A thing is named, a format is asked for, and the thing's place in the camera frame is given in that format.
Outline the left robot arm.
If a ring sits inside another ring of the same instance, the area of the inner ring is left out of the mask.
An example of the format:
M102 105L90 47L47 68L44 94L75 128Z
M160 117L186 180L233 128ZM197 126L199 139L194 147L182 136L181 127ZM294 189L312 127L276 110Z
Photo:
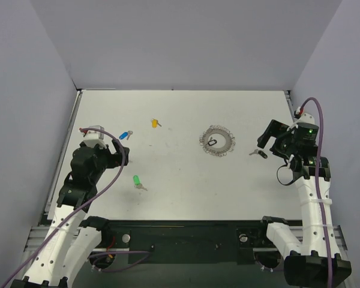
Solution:
M101 195L97 182L104 171L128 164L129 149L117 139L112 144L114 154L100 140L94 146L83 141L73 152L49 231L27 259L31 266L22 279L13 280L12 287L71 287L91 251L110 243L112 233L105 228L109 221L86 214Z

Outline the green tag key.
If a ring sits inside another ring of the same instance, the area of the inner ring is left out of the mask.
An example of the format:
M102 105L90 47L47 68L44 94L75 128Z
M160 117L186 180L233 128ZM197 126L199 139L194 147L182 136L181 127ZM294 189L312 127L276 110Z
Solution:
M134 176L133 176L133 182L134 182L134 187L135 187L136 189L145 190L145 191L148 190L148 189L145 188L145 187L143 186L143 184L140 182L140 179L139 179L139 177L138 177L137 175L134 175Z

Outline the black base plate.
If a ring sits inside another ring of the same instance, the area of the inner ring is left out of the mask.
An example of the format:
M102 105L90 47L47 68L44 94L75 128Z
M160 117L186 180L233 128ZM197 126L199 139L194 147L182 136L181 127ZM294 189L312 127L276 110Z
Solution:
M149 264L260 262L274 268L282 262L260 220L112 220L98 248L147 251Z

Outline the yellow tag key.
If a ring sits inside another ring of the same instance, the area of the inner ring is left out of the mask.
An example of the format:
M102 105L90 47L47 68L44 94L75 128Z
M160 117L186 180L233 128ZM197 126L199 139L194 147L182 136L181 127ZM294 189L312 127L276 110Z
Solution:
M159 123L159 121L157 119L151 119L151 124L153 128L157 128L160 127L161 124Z

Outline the black tag key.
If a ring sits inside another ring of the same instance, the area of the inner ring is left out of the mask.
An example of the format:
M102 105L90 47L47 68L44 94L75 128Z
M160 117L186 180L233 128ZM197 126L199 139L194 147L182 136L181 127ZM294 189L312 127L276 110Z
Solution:
M214 139L213 137L209 138L209 141L207 142L208 146L214 146L217 144L217 140Z
M268 158L268 155L265 152L263 152L262 150L259 150L259 149L255 149L253 152L249 153L249 155L259 155L264 159Z

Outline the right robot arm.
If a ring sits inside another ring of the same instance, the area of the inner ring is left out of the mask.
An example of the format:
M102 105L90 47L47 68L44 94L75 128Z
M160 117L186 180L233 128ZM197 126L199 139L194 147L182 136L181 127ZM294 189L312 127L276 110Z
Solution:
M284 160L292 171L302 216L302 240L298 240L288 222L277 217L263 217L265 225L256 230L262 245L274 244L284 259L284 277L291 286L338 287L352 273L335 239L329 195L331 172L325 157L318 157L316 137L319 127L297 122L292 127L272 120L258 138L264 148L270 138L270 151Z

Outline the aluminium frame rail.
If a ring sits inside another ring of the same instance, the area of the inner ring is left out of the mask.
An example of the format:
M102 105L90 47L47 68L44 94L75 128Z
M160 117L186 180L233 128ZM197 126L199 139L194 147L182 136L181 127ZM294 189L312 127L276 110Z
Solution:
M24 256L33 253L43 243L49 228L49 226L34 226L30 229L23 251Z

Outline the blue tag key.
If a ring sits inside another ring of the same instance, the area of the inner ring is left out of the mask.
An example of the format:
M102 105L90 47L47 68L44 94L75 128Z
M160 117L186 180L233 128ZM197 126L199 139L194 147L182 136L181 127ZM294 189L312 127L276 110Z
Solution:
M119 136L119 140L128 140L130 138L130 136L133 134L133 132L131 130L123 132L120 136Z

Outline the metal key organizer disc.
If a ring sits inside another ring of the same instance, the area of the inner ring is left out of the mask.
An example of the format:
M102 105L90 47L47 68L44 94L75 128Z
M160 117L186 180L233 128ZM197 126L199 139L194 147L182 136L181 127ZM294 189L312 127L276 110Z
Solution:
M209 138L213 137L217 140L214 146L208 146ZM199 145L203 151L215 157L226 156L228 152L232 152L236 145L234 135L224 126L211 125L199 137Z

